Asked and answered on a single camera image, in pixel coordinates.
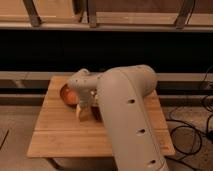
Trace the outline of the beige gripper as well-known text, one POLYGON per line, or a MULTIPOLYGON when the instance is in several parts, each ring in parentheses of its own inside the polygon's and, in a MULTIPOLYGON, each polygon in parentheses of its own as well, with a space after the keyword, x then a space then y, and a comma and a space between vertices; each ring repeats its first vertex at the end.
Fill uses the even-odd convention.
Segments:
POLYGON ((76 118, 79 122, 88 120, 91 117, 90 106, 96 104, 97 93, 93 90, 81 90, 78 92, 79 106, 76 107, 76 118))

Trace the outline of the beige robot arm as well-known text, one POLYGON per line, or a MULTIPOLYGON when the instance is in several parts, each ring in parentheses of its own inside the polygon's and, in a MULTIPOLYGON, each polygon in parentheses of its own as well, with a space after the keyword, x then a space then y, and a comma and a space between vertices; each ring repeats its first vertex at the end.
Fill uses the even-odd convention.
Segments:
POLYGON ((144 105, 157 85, 151 67, 116 67, 94 75, 81 69, 67 84, 81 108, 98 102, 118 171, 169 171, 144 105))

